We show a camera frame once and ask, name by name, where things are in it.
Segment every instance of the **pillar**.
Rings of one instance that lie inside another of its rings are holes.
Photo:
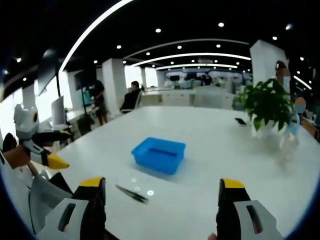
[[[251,48],[253,85],[266,82],[269,78],[276,77],[276,63],[282,61],[288,68],[288,59],[285,51],[268,42],[258,40]]]
[[[146,88],[147,87],[147,77],[146,77],[146,68],[141,68],[141,77],[142,77],[142,85]]]
[[[165,72],[164,71],[156,71],[156,77],[158,79],[158,87],[163,88],[165,86]]]
[[[107,107],[116,114],[127,93],[125,67],[122,59],[110,58],[102,64],[103,85]]]
[[[22,89],[23,107],[29,109],[36,106],[36,96],[34,85]]]

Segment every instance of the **curved led light strip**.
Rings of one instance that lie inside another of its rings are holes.
[[[158,49],[158,48],[162,48],[162,47],[166,47],[166,46],[170,46],[170,45],[175,45],[175,44],[184,44],[184,43],[192,43],[192,42],[205,42],[205,41],[218,41],[218,42],[229,42],[229,43],[235,43],[235,44],[244,44],[244,45],[249,45],[248,42],[244,42],[244,41],[236,41],[236,40],[230,40],[230,39],[221,39],[221,38],[197,38],[197,39],[188,39],[188,40],[180,40],[180,41],[172,41],[172,42],[168,42],[168,43],[164,43],[164,44],[160,44],[160,45],[156,45],[156,46],[152,46],[152,47],[148,47],[146,49],[140,50],[140,51],[136,51],[128,56],[125,56],[123,59],[128,59],[134,55],[140,54],[140,53],[144,53],[147,52],[149,50],[152,49]]]
[[[176,55],[170,55],[170,56],[161,56],[161,57],[149,59],[146,61],[137,62],[135,64],[132,64],[131,66],[136,67],[136,66],[140,66],[142,64],[147,64],[147,63],[151,63],[151,62],[155,62],[155,61],[159,61],[159,60],[173,59],[173,58],[180,58],[180,57],[190,57],[190,56],[221,56],[221,57],[230,57],[230,58],[236,58],[236,59],[251,60],[250,57],[239,56],[239,55],[234,55],[234,54],[197,52],[197,53],[183,53],[183,54],[176,54]]]
[[[304,81],[302,81],[300,78],[298,78],[297,76],[293,76],[295,79],[297,79],[300,83],[302,83],[303,85],[305,85],[308,89],[312,89],[308,84],[306,84]]]
[[[162,69],[172,69],[172,68],[182,68],[182,67],[223,67],[223,68],[233,68],[237,69],[237,66],[226,65],[226,64],[214,64],[214,63],[190,63],[190,64],[179,64],[179,65],[170,65],[170,66],[160,66],[156,70]]]
[[[69,53],[67,54],[67,56],[65,57],[60,69],[59,69],[59,73],[61,73],[68,61],[70,60],[70,58],[72,57],[72,55],[75,53],[75,51],[77,50],[77,48],[80,46],[80,44],[85,40],[85,38],[92,32],[93,29],[96,28],[96,26],[98,26],[103,20],[105,20],[107,17],[109,17],[111,14],[113,14],[115,11],[119,10],[120,8],[122,8],[123,6],[127,5],[128,3],[132,2],[134,0],[122,0],[118,3],[116,3],[115,5],[113,5],[112,7],[110,7],[107,11],[105,11],[101,16],[99,16],[83,33],[82,35],[79,37],[79,39],[75,42],[75,44],[73,45],[73,47],[71,48],[71,50],[69,51]]]

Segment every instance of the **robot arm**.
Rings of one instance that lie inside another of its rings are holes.
[[[17,104],[13,118],[16,136],[33,161],[51,169],[66,169],[69,167],[69,164],[56,154],[43,148],[43,145],[68,139],[71,137],[70,133],[53,130],[41,131],[36,107],[23,109],[20,104]]]

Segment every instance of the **computer monitor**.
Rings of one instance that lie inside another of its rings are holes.
[[[52,126],[63,126],[66,124],[66,113],[64,107],[64,96],[59,97],[51,104]]]

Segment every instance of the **desk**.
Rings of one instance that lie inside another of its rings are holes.
[[[87,178],[106,178],[106,228],[120,240],[206,240],[216,232],[220,178],[244,183],[277,219],[285,237],[298,224],[316,189],[320,147],[303,128],[287,172],[274,153],[241,127],[239,111],[196,107],[142,107],[99,127],[58,152],[74,191]],[[131,150],[147,137],[186,143],[174,176],[136,165]],[[144,205],[115,184],[149,198]]]

